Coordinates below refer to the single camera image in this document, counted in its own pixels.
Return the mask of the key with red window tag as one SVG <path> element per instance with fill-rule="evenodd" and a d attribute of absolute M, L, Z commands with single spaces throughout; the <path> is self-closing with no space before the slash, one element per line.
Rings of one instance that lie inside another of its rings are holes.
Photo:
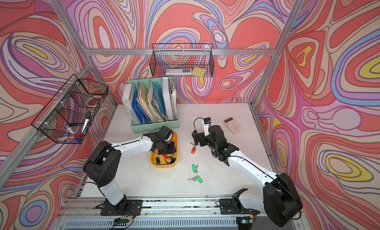
<path fill-rule="evenodd" d="M 195 154 L 196 149 L 197 149 L 197 145 L 194 144 L 194 143 L 191 143 L 191 145 L 193 146 L 193 147 L 192 147 L 192 150 L 191 150 L 191 154 Z"/>

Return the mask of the key with long green tag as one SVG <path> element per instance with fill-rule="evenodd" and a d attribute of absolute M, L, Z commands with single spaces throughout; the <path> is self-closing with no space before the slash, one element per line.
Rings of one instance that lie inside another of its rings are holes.
<path fill-rule="evenodd" d="M 196 174 L 198 172 L 198 165 L 192 164 L 192 171 Z"/>

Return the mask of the key with green square-ish tag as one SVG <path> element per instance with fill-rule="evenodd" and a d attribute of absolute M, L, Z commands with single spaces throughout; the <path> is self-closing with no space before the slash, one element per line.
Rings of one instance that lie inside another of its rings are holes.
<path fill-rule="evenodd" d="M 198 183 L 203 183 L 203 179 L 200 176 L 194 176 L 188 180 L 197 181 Z"/>

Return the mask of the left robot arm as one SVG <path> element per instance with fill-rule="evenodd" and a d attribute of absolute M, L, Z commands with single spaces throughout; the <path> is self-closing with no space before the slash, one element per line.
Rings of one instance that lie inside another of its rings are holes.
<path fill-rule="evenodd" d="M 116 173 L 121 161 L 138 154 L 152 152 L 158 156 L 176 153 L 174 132 L 166 126 L 157 132 L 120 143 L 100 142 L 83 165 L 83 171 L 97 186 L 105 201 L 102 216 L 138 216 L 141 200 L 128 200 L 121 191 Z"/>

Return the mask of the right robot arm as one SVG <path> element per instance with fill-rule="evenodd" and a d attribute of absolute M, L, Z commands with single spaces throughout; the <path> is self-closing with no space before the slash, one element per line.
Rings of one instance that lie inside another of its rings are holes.
<path fill-rule="evenodd" d="M 249 159 L 238 147 L 227 142 L 220 126 L 210 126 L 202 133 L 193 131 L 192 137 L 195 145 L 208 146 L 215 158 L 262 189 L 260 196 L 249 194 L 247 188 L 242 188 L 230 199 L 220 199 L 223 214 L 260 212 L 278 227 L 283 227 L 301 214 L 303 203 L 290 176 L 271 172 Z"/>

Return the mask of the yellow plastic storage tray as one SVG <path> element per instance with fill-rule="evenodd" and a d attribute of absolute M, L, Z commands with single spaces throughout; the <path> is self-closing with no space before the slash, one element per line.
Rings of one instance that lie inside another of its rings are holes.
<path fill-rule="evenodd" d="M 177 134 L 173 132 L 170 144 L 174 147 L 174 151 L 170 150 L 169 154 L 158 155 L 158 150 L 150 154 L 150 163 L 156 168 L 171 168 L 174 167 L 178 159 Z"/>

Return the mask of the key with black tag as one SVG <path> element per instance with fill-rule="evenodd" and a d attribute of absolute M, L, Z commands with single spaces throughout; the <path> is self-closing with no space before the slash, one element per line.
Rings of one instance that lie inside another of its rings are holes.
<path fill-rule="evenodd" d="M 161 161 L 160 161 L 160 158 L 159 158 L 159 157 L 156 157 L 155 160 L 156 160 L 156 164 L 157 164 L 158 166 L 161 165 Z"/>
<path fill-rule="evenodd" d="M 166 161 L 167 165 L 172 165 L 176 162 L 176 158 L 171 159 L 170 161 Z"/>

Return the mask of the pink calculator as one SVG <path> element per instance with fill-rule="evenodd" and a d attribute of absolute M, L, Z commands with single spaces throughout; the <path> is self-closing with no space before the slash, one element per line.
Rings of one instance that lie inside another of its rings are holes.
<path fill-rule="evenodd" d="M 233 135 L 237 135 L 243 131 L 242 127 L 233 117 L 228 117 L 223 122 Z"/>

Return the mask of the green file organizer rack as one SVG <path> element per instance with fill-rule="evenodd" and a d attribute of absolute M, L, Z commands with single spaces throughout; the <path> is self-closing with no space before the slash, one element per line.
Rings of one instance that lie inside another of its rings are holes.
<path fill-rule="evenodd" d="M 162 126 L 178 129 L 177 90 L 172 77 L 128 80 L 122 103 L 131 117 L 134 133 L 147 133 Z"/>

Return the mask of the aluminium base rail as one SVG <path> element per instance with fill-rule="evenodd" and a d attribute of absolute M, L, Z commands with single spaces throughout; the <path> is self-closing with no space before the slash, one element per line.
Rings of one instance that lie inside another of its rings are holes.
<path fill-rule="evenodd" d="M 235 212 L 228 195 L 130 197 L 124 216 L 105 216 L 102 197 L 66 200 L 52 230 L 278 230 L 266 214 Z"/>

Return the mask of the aluminium frame post right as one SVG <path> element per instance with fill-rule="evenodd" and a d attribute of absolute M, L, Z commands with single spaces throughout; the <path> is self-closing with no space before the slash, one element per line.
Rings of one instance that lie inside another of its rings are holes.
<path fill-rule="evenodd" d="M 276 43 L 276 46 L 274 48 L 274 54 L 271 56 L 271 59 L 268 61 L 268 64 L 266 66 L 265 71 L 263 72 L 263 75 L 259 81 L 259 84 L 255 90 L 254 96 L 252 98 L 252 101 L 250 103 L 251 108 L 254 107 L 255 103 L 259 100 L 259 96 L 263 93 L 265 89 L 266 82 L 269 80 L 269 77 L 271 75 L 271 72 L 275 68 L 275 64 L 277 60 L 279 59 L 282 49 L 285 45 L 286 39 L 288 38 L 298 15 L 300 14 L 300 11 L 302 9 L 302 6 L 304 5 L 306 0 L 295 0 L 292 9 L 289 13 L 289 16 L 287 18 L 287 21 L 285 22 L 284 28 L 282 32 L 280 33 L 279 39 Z"/>

